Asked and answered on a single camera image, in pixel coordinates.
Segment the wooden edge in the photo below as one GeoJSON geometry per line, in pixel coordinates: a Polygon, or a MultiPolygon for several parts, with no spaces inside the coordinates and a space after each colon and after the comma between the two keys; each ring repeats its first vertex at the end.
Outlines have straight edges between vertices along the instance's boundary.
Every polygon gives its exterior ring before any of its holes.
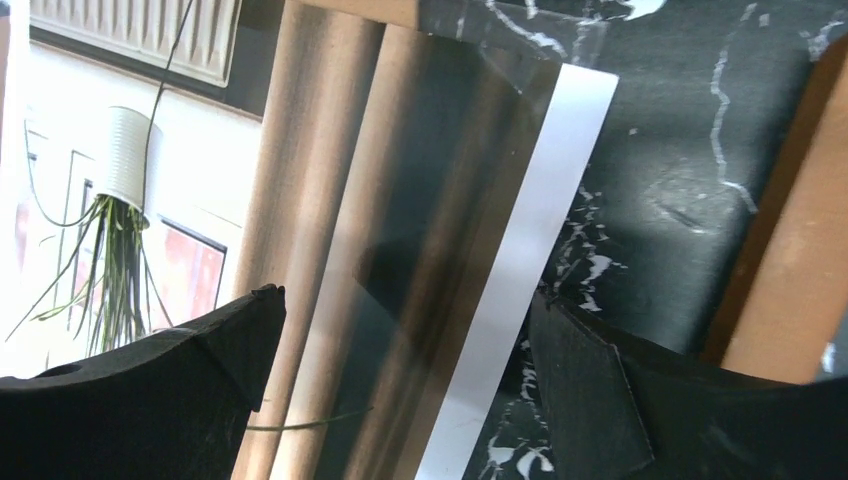
{"type": "Polygon", "coordinates": [[[302,0],[301,3],[418,30],[418,0],[302,0]]]}
{"type": "Polygon", "coordinates": [[[841,296],[848,296],[841,285],[846,274],[822,279],[827,268],[815,266],[834,262],[838,270],[848,261],[836,253],[821,258],[844,243],[845,235],[833,226],[848,224],[840,212],[839,172],[831,165],[839,156],[834,150],[848,148],[846,55],[848,37],[828,49],[810,77],[710,327],[702,354],[709,363],[805,383],[813,380],[824,344],[838,327],[846,306],[841,296]]]}

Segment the wooden rod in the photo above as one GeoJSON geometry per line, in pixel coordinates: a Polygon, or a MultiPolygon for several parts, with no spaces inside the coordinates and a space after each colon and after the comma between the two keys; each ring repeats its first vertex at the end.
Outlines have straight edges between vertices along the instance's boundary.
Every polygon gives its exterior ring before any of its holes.
{"type": "MultiPolygon", "coordinates": [[[[404,414],[397,406],[410,382],[426,375],[426,365],[422,364],[418,352],[420,343],[434,324],[431,306],[444,295],[445,275],[450,275],[454,260],[467,253],[461,252],[459,247],[469,210],[478,206],[474,201],[479,195],[475,185],[485,176],[485,170],[492,168],[487,153],[493,144],[499,143],[487,135],[497,135],[505,103],[510,103],[504,100],[510,95],[515,96],[509,82],[491,69],[484,72],[475,88],[475,99],[466,114],[462,143],[454,155],[433,218],[428,222],[424,246],[401,309],[398,330],[371,395],[370,405],[374,409],[362,425],[347,465],[346,479],[379,478],[385,457],[392,450],[394,439],[389,437],[392,427],[398,415],[404,414]]],[[[407,434],[396,433],[401,437],[397,441],[402,442],[407,434]]]]}
{"type": "MultiPolygon", "coordinates": [[[[253,426],[279,427],[289,409],[383,29],[291,0],[283,10],[236,280],[242,293],[267,283],[288,290],[253,426]]],[[[232,478],[268,478],[279,438],[246,431],[232,478]]]]}
{"type": "MultiPolygon", "coordinates": [[[[400,160],[396,148],[405,133],[429,43],[424,34],[395,26],[386,28],[286,417],[289,425],[320,421],[332,414],[362,295],[355,273],[383,222],[400,160]]],[[[313,478],[325,433],[326,427],[284,432],[272,478],[313,478]]]]}
{"type": "MultiPolygon", "coordinates": [[[[743,247],[765,248],[722,367],[788,383],[815,379],[848,308],[846,150],[848,37],[816,64],[763,195],[760,215],[776,221],[774,233],[753,237],[755,220],[743,247]],[[780,175],[791,170],[797,174],[787,182],[780,175]]],[[[737,265],[745,260],[740,255],[737,265]]]]}
{"type": "Polygon", "coordinates": [[[418,30],[419,0],[303,0],[329,10],[350,13],[375,22],[418,30]]]}

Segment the black marble surface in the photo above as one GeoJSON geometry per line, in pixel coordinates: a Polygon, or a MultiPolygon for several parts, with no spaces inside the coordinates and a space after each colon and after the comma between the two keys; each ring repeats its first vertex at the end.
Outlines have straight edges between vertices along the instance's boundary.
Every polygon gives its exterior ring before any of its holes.
{"type": "MultiPolygon", "coordinates": [[[[848,31],[848,4],[478,4],[519,16],[530,35],[513,32],[512,41],[525,47],[528,37],[542,38],[529,29],[528,5],[539,9],[537,19],[550,10],[606,22],[592,65],[620,83],[543,285],[610,324],[697,353],[813,62],[848,31]]],[[[573,44],[562,45],[573,62],[573,44]]],[[[532,376],[515,367],[532,362],[520,345],[466,478],[551,478],[540,458],[529,473],[518,466],[525,451],[547,445],[538,403],[515,393],[532,376]]]]}

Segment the white marble veining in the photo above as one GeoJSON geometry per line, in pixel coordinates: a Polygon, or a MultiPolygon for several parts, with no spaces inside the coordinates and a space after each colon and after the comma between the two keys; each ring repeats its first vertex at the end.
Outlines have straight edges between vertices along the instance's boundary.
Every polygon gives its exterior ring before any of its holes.
{"type": "Polygon", "coordinates": [[[727,36],[724,47],[719,52],[718,61],[713,69],[713,77],[710,82],[710,93],[716,96],[719,100],[719,107],[718,110],[716,110],[715,117],[713,118],[713,128],[710,131],[710,144],[712,146],[715,163],[718,166],[718,182],[739,192],[739,196],[742,197],[742,200],[745,202],[745,206],[748,208],[748,212],[751,214],[757,213],[757,204],[754,202],[754,199],[751,197],[748,189],[741,183],[731,182],[727,179],[727,158],[724,154],[724,148],[721,145],[721,131],[724,127],[724,116],[727,113],[728,108],[730,108],[730,97],[721,88],[721,77],[724,75],[724,69],[727,66],[728,52],[730,50],[730,45],[733,43],[734,37],[736,37],[736,33],[745,25],[745,23],[747,23],[756,8],[756,3],[749,4],[745,7],[744,13],[742,13],[742,16],[739,18],[739,23],[727,36]]]}
{"type": "Polygon", "coordinates": [[[562,58],[567,58],[568,53],[565,51],[565,47],[554,38],[549,37],[541,32],[531,32],[525,28],[519,26],[515,21],[509,18],[509,15],[505,14],[501,11],[500,8],[495,4],[495,0],[485,0],[486,8],[489,9],[490,12],[494,13],[498,20],[501,21],[507,28],[520,35],[522,38],[526,39],[533,45],[541,48],[551,48],[556,53],[558,53],[562,58]]]}
{"type": "Polygon", "coordinates": [[[527,440],[519,439],[518,443],[515,446],[509,445],[497,445],[499,441],[502,441],[503,429],[507,426],[509,420],[508,417],[512,413],[512,410],[515,406],[520,402],[525,408],[529,408],[533,413],[533,418],[536,423],[539,424],[542,428],[547,430],[548,425],[542,418],[541,412],[539,411],[539,407],[534,400],[531,390],[536,390],[537,379],[536,379],[536,369],[533,365],[533,361],[530,357],[530,341],[524,340],[519,344],[519,348],[521,349],[524,357],[521,361],[521,372],[522,372],[522,381],[521,381],[521,389],[519,396],[509,403],[506,404],[501,418],[498,421],[498,430],[495,434],[489,439],[487,446],[487,455],[488,461],[486,463],[486,468],[480,472],[480,475],[477,477],[482,480],[484,478],[488,478],[489,480],[498,480],[502,478],[505,474],[509,473],[518,473],[525,480],[530,480],[530,471],[534,464],[538,462],[539,468],[543,472],[553,472],[554,466],[551,462],[550,458],[546,452],[550,449],[549,446],[540,444],[538,446],[529,446],[527,444],[527,440]],[[513,460],[520,451],[524,451],[523,454],[518,458],[514,465],[509,465],[509,462],[513,460]]]}
{"type": "Polygon", "coordinates": [[[824,373],[833,373],[833,362],[836,356],[836,345],[828,343],[822,354],[822,370],[824,373]]]}
{"type": "Polygon", "coordinates": [[[827,47],[830,46],[830,32],[834,27],[844,25],[846,20],[846,11],[837,10],[815,36],[807,30],[799,32],[801,38],[807,41],[807,50],[810,52],[810,61],[817,62],[827,47]]]}
{"type": "Polygon", "coordinates": [[[571,229],[571,236],[560,246],[557,252],[557,279],[553,287],[554,291],[559,291],[563,282],[569,278],[581,262],[590,262],[588,275],[579,283],[580,294],[583,297],[583,303],[580,304],[580,307],[590,312],[600,312],[603,309],[594,298],[595,281],[601,278],[610,268],[627,269],[627,265],[597,253],[598,246],[595,242],[600,243],[609,240],[609,236],[606,234],[606,226],[602,223],[595,223],[595,213],[601,208],[597,205],[597,199],[603,194],[601,192],[589,192],[583,185],[577,190],[577,194],[575,205],[566,220],[566,226],[571,229]]]}
{"type": "Polygon", "coordinates": [[[619,4],[630,8],[630,15],[624,17],[625,21],[635,20],[656,13],[665,5],[665,0],[616,0],[619,4]]]}
{"type": "Polygon", "coordinates": [[[539,14],[539,7],[536,6],[536,0],[524,0],[524,5],[527,6],[527,19],[531,20],[539,14]]]}

